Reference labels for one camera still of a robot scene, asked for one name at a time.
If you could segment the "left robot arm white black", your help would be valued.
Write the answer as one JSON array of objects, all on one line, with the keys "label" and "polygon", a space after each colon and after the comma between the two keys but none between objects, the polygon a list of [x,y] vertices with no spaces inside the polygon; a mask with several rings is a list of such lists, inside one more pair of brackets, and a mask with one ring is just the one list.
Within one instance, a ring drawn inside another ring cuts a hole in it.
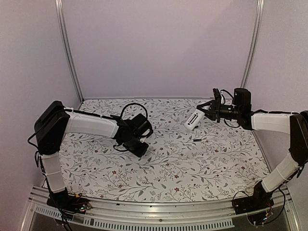
[{"label": "left robot arm white black", "polygon": [[98,135],[116,141],[114,149],[123,146],[123,152],[142,157],[149,145],[144,139],[153,134],[148,114],[138,114],[132,119],[122,115],[104,116],[65,107],[54,101],[34,124],[34,133],[27,143],[36,148],[36,163],[41,166],[53,201],[61,208],[71,205],[62,177],[59,151],[66,134],[80,133]]}]

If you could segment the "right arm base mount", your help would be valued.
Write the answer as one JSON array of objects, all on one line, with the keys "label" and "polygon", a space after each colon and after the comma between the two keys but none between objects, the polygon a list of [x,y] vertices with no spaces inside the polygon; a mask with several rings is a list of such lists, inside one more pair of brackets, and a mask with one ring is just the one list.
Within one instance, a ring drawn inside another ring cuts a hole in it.
[{"label": "right arm base mount", "polygon": [[[244,214],[261,209],[272,209],[274,201],[272,192],[266,192],[261,181],[254,186],[253,194],[248,196],[244,191],[239,191],[232,199],[232,206],[235,214]],[[248,221],[254,226],[264,225],[268,221],[269,212],[263,211],[248,216]]]}]

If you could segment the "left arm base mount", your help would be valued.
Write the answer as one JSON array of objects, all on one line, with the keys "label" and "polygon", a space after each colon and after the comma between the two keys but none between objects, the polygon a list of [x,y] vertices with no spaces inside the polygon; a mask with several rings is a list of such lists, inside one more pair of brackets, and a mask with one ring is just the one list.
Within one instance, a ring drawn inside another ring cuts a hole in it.
[{"label": "left arm base mount", "polygon": [[90,201],[87,198],[82,197],[81,193],[69,195],[67,188],[57,193],[50,192],[47,205],[72,214],[85,214],[87,210],[91,209]]}]

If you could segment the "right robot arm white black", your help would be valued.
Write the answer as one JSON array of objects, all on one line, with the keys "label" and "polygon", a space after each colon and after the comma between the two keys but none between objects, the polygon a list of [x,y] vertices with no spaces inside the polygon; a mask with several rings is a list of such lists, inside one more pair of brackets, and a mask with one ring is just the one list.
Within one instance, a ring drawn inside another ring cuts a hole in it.
[{"label": "right robot arm white black", "polygon": [[308,113],[302,111],[252,111],[251,92],[235,88],[232,104],[221,101],[221,91],[213,89],[214,99],[196,107],[193,115],[186,122],[187,128],[194,128],[205,116],[220,122],[221,119],[236,120],[239,127],[246,130],[268,130],[285,133],[290,136],[290,148],[287,156],[276,168],[254,187],[255,195],[249,198],[249,206],[259,210],[267,203],[266,193],[276,190],[281,184],[289,181],[294,175],[299,176],[308,162]]}]

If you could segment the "white remote control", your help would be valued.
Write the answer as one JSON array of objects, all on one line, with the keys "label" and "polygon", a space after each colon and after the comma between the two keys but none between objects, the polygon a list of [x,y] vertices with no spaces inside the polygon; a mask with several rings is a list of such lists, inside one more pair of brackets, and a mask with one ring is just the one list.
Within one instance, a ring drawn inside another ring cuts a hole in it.
[{"label": "white remote control", "polygon": [[205,113],[203,111],[195,109],[193,114],[185,122],[184,124],[185,128],[188,130],[193,130],[204,116]]}]

